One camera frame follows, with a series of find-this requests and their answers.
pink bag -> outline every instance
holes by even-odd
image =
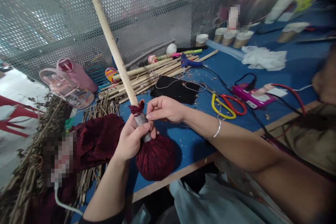
[[[94,81],[86,74],[84,68],[74,60],[70,58],[61,58],[56,64],[56,69],[66,72],[81,88],[87,88],[91,93],[98,90],[96,83],[94,83]]]

floor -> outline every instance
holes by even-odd
[[[49,89],[38,82],[31,82],[26,75],[13,69],[6,72],[6,75],[0,79],[0,95],[12,99],[14,101],[36,107],[34,102],[29,101],[32,97],[38,102],[44,102],[44,96],[49,92]],[[26,117],[17,117],[15,121],[21,121]],[[19,123],[26,127],[23,132],[29,134],[27,138],[0,131],[0,190],[6,186],[12,177],[14,169],[20,163],[17,156],[18,149],[27,149],[32,143],[33,134],[36,132],[38,120],[31,118],[28,121]]]

scissors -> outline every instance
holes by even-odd
[[[297,2],[297,8],[295,12],[300,12],[311,6],[313,0],[295,0],[295,1]]]
[[[226,94],[219,94],[219,93],[217,93],[215,90],[209,88],[208,86],[206,86],[206,87],[207,87],[206,89],[212,94],[212,99],[211,99],[211,106],[212,106],[212,109],[213,109],[219,116],[221,116],[221,117],[223,117],[223,118],[226,118],[226,119],[235,119],[235,118],[237,117],[237,115],[238,115],[238,116],[240,116],[240,115],[243,116],[243,115],[245,115],[245,114],[247,113],[247,109],[246,109],[245,104],[242,103],[240,100],[238,100],[238,99],[236,99],[236,98],[234,98],[234,97],[232,97],[232,96],[226,95]],[[219,97],[221,97],[227,105],[224,104],[224,103],[222,103],[222,102],[218,99]],[[243,108],[243,112],[239,112],[239,111],[237,111],[237,110],[233,107],[233,105],[229,102],[228,99],[231,99],[231,100],[234,100],[235,102],[237,102],[237,103]],[[229,111],[229,112],[232,114],[232,116],[224,115],[224,114],[220,113],[220,112],[218,111],[218,109],[216,108],[216,106],[215,106],[215,101],[218,102],[221,106],[223,106],[227,111]]]

white egg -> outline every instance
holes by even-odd
[[[166,54],[173,54],[173,53],[176,53],[176,50],[177,50],[176,45],[175,45],[175,44],[170,44],[170,45],[167,47]]]

dark red fabric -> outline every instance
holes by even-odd
[[[74,156],[80,157],[80,167],[74,169],[79,172],[109,161],[117,148],[124,125],[125,122],[114,114],[78,124],[74,128],[77,132],[77,148]],[[72,202],[76,189],[75,181],[74,173],[63,180],[65,185],[58,190],[58,198],[62,203],[68,205]],[[65,210],[56,204],[54,189],[48,188],[33,198],[27,223],[63,223],[64,218]]]
[[[128,106],[136,117],[145,107],[142,100],[138,106]],[[136,166],[140,174],[148,181],[160,181],[174,170],[175,146],[173,142],[162,135],[143,143],[136,155]]]
[[[145,107],[145,102],[143,100],[140,101],[139,106],[128,106],[131,110],[131,113],[134,115],[134,117],[139,116],[139,113],[141,113]]]
[[[81,170],[106,163],[111,159],[124,125],[125,122],[121,117],[109,114],[76,126]]]
[[[58,198],[64,204],[69,205],[74,196],[74,187],[62,187],[58,189]],[[44,193],[33,197],[26,223],[63,223],[64,219],[65,209],[56,204],[54,189],[48,188]]]

